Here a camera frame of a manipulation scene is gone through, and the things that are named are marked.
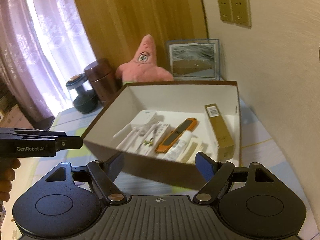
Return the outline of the person's left hand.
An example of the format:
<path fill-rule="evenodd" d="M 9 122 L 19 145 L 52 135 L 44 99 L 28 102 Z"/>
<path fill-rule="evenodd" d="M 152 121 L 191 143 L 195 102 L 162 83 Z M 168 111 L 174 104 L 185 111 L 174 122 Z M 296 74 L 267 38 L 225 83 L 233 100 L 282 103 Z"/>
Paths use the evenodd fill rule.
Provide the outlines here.
<path fill-rule="evenodd" d="M 12 189 L 11 182 L 15 180 L 15 170 L 20 166 L 21 162 L 17 158 L 1 160 L 1 201 L 7 202 L 10 199 L 10 191 Z"/>

